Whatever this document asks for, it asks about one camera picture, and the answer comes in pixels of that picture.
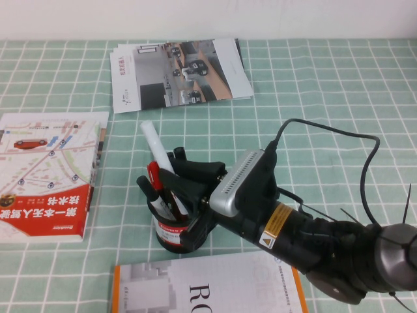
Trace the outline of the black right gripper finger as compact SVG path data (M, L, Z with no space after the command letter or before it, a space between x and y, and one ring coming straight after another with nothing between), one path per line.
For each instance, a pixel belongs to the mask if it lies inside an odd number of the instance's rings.
M180 177L165 169L160 169L159 178L162 184L183 202L189 213L199 211L201 200L207 193L208 185Z

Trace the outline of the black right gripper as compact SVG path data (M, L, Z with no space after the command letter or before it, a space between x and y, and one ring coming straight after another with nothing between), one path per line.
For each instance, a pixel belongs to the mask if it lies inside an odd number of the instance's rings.
M221 184L233 173L226 171L223 162L172 158L171 165L177 175L208 185L191 226L180 236L187 249L199 248L221 225L303 273L320 261L313 219L279 202L280 195L292 194L276 186L272 166L257 164L229 189ZM221 199L223 190L226 200Z

